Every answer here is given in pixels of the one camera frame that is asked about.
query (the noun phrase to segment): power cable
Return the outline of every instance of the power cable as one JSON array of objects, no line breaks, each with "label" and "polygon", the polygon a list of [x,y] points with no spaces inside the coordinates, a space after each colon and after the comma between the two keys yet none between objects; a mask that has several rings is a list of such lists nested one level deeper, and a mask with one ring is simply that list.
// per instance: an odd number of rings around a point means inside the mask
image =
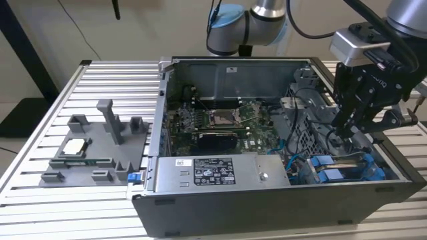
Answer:
[{"label": "power cable", "polygon": [[325,39],[325,38],[329,38],[333,36],[335,34],[335,31],[333,32],[329,32],[327,34],[321,34],[321,35],[309,35],[306,33],[304,33],[298,26],[296,25],[294,23],[294,20],[293,20],[293,17],[292,17],[292,13],[290,13],[290,0],[285,0],[285,14],[286,14],[286,17],[288,17],[288,21],[294,29],[294,31],[298,33],[298,35],[301,35],[304,38],[306,39]]},{"label": "power cable", "polygon": [[57,3],[58,3],[58,5],[60,5],[61,9],[64,10],[65,14],[68,15],[68,17],[69,17],[69,19],[70,19],[70,21],[72,21],[72,23],[73,23],[74,27],[77,28],[77,30],[78,30],[78,32],[80,32],[80,34],[81,34],[81,37],[82,37],[82,40],[84,40],[84,42],[85,42],[86,46],[92,49],[92,51],[93,51],[93,53],[94,53],[94,55],[96,55],[97,59],[101,61],[101,57],[100,57],[98,53],[94,51],[94,49],[93,49],[93,47],[90,46],[90,44],[88,43],[86,37],[85,37],[85,35],[84,35],[84,33],[82,33],[82,31],[81,31],[81,29],[80,29],[80,27],[78,27],[78,25],[77,25],[77,23],[76,23],[74,19],[73,19],[73,18],[72,18],[72,16],[69,15],[69,13],[68,13],[68,11],[66,11],[66,9],[65,9],[65,7],[64,7],[62,3],[61,3],[61,0],[57,0]]}]

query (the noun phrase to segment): black pole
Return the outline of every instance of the black pole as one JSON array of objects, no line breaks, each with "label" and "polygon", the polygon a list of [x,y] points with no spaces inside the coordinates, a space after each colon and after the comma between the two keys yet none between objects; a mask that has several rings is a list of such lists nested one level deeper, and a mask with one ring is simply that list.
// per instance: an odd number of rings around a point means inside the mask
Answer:
[{"label": "black pole", "polygon": [[20,100],[0,123],[0,137],[26,138],[46,114],[58,90],[6,0],[0,0],[0,30],[44,97]]},{"label": "black pole", "polygon": [[0,30],[45,101],[52,104],[58,96],[58,90],[6,0],[0,0]]},{"label": "black pole", "polygon": [[252,56],[252,45],[238,45],[238,56],[250,57]]}]

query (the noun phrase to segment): aluminum extrusion table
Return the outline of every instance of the aluminum extrusion table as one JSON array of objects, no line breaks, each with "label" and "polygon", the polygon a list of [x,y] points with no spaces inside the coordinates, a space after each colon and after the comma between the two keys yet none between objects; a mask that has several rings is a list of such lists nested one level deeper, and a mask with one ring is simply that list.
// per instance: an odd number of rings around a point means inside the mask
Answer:
[{"label": "aluminum extrusion table", "polygon": [[[324,62],[335,71],[336,62]],[[72,114],[102,121],[98,99],[113,99],[122,121],[141,116],[153,121],[158,88],[157,62],[93,61],[80,66],[38,127],[0,179],[0,240],[104,239],[148,240],[125,186],[38,188],[68,132]],[[427,177],[427,129],[417,124],[385,132],[392,143]],[[144,152],[148,152],[149,138]],[[202,240],[254,239],[427,239],[427,188],[403,203],[383,206],[359,225],[202,236]]]}]

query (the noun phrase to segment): blue cable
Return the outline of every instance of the blue cable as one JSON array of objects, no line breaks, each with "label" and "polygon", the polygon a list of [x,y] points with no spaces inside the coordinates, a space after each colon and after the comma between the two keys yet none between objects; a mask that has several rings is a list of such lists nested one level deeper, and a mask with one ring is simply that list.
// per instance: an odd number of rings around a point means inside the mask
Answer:
[{"label": "blue cable", "polygon": [[285,165],[284,170],[289,170],[290,165],[292,165],[292,162],[293,162],[293,160],[297,158],[297,156],[298,156],[298,154],[294,154],[294,155],[290,157],[290,159],[288,160],[288,163],[286,163],[286,165]]},{"label": "blue cable", "polygon": [[280,139],[280,146],[278,146],[278,148],[270,149],[270,150],[266,152],[266,155],[270,155],[272,152],[274,152],[274,151],[280,151],[284,147],[285,147],[285,140],[284,140],[284,139]]}]

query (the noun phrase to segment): wire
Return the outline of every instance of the wire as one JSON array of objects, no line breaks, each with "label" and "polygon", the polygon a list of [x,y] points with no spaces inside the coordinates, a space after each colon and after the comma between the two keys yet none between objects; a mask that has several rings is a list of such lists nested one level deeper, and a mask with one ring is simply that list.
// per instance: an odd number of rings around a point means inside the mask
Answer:
[{"label": "wire", "polygon": [[367,154],[364,151],[356,151],[356,152],[353,152],[353,153],[351,153],[351,154],[348,154],[348,155],[339,155],[339,156],[331,156],[333,159],[337,159],[337,158],[347,158],[347,157],[351,157],[351,156],[353,156],[353,155],[359,155],[359,154]]},{"label": "wire", "polygon": [[210,3],[210,9],[208,11],[208,15],[206,15],[206,25],[205,25],[205,33],[209,32],[209,26],[210,26],[210,13],[212,13],[212,9],[213,9],[213,4],[214,4],[214,0],[212,0]]},{"label": "wire", "polygon": [[392,48],[399,53],[399,60],[409,68],[409,73],[415,72],[419,68],[419,59],[408,47],[403,39],[397,36],[396,31],[385,24],[384,20],[368,8],[360,0],[343,0],[347,5],[357,12],[357,14],[372,24],[373,29],[389,41]]},{"label": "wire", "polygon": [[206,107],[206,105],[204,105],[204,103],[200,101],[200,99],[197,98],[197,97],[194,97],[194,99],[198,101],[198,103],[201,104],[201,106],[205,108],[205,110],[210,110],[210,109],[208,109],[208,107]]},{"label": "wire", "polygon": [[298,154],[294,154],[294,155],[290,157],[290,159],[288,160],[288,163],[286,163],[286,165],[285,165],[284,170],[289,170],[290,165],[292,165],[292,162],[293,162],[293,160],[294,160],[297,157],[298,157]]},{"label": "wire", "polygon": [[285,147],[285,140],[284,139],[280,139],[280,145],[278,145],[278,148],[273,148],[270,149],[268,152],[266,152],[266,155],[270,155],[272,152],[276,152],[276,151],[280,151],[282,150],[282,148]]},{"label": "wire", "polygon": [[10,150],[10,149],[6,149],[4,147],[0,147],[1,150],[9,152],[9,153],[13,153],[13,154],[18,154],[16,151]]},{"label": "wire", "polygon": [[214,0],[212,0],[212,4],[210,4],[210,10],[208,12],[208,22],[206,22],[206,36],[205,36],[205,46],[208,47],[208,39],[209,39],[209,35],[210,35],[210,31],[212,31],[212,24],[216,20],[216,17],[218,15],[218,11],[220,11],[220,7],[221,7],[221,2],[222,0],[218,0],[218,3],[214,7],[214,10],[212,11],[212,8],[213,8],[213,3],[214,3]]},{"label": "wire", "polygon": [[286,139],[285,139],[285,150],[286,152],[290,154],[290,155],[296,155],[297,152],[292,152],[290,149],[289,149],[289,142],[290,142],[290,138],[292,138],[292,135],[293,135],[293,132],[296,130],[296,123],[297,123],[297,120],[298,120],[298,105],[296,103],[296,94],[298,93],[300,90],[302,89],[306,89],[306,90],[312,90],[312,91],[316,91],[318,92],[314,88],[310,88],[310,87],[301,87],[298,88],[294,93],[292,94],[292,97],[293,97],[293,106],[294,106],[294,114],[293,114],[293,122],[292,122],[292,128],[290,128],[290,133],[289,135],[286,136]]},{"label": "wire", "polygon": [[324,138],[324,141],[325,141],[325,148],[328,151],[331,151],[331,148],[329,148],[329,136],[331,134],[335,132],[335,129],[332,129],[331,131],[327,132],[327,135],[325,135],[325,138]]},{"label": "wire", "polygon": [[293,132],[294,132],[294,129],[296,129],[296,123],[297,123],[297,120],[298,120],[298,105],[296,103],[294,94],[293,94],[293,105],[294,105],[294,114],[293,114],[292,128],[290,128],[290,133],[288,134],[286,139],[285,139],[285,150],[290,155],[294,155],[294,152],[292,152],[290,149],[289,149],[289,142],[290,142],[290,138],[292,138],[292,135],[293,135]]},{"label": "wire", "polygon": [[327,34],[321,34],[321,35],[309,35],[306,33],[304,33],[300,28],[296,26],[293,17],[292,17],[292,13],[290,13],[290,0],[285,0],[285,14],[288,16],[288,21],[290,22],[290,25],[294,29],[294,31],[298,33],[298,35],[301,35],[304,38],[306,39],[325,39],[333,36],[335,31],[329,32]]},{"label": "wire", "polygon": [[93,51],[93,53],[94,53],[94,55],[96,55],[97,59],[101,61],[101,57],[100,57],[98,53],[94,51],[94,49],[93,49],[93,47],[90,46],[90,44],[88,43],[86,37],[85,37],[85,35],[82,34],[82,31],[81,31],[81,29],[80,29],[80,27],[78,27],[78,25],[77,25],[77,23],[76,23],[74,19],[73,19],[73,18],[72,18],[72,16],[69,15],[69,13],[68,13],[68,11],[66,11],[66,9],[65,9],[65,7],[64,7],[62,3],[61,3],[61,0],[57,0],[57,3],[58,3],[58,5],[60,5],[61,9],[64,10],[65,14],[68,15],[68,17],[69,17],[69,19],[70,19],[70,21],[72,21],[72,23],[73,23],[74,27],[77,28],[77,30],[78,30],[78,32],[80,32],[80,34],[81,34],[81,37],[82,37],[82,40],[84,40],[84,42],[85,42],[86,46],[92,49],[92,51]]}]

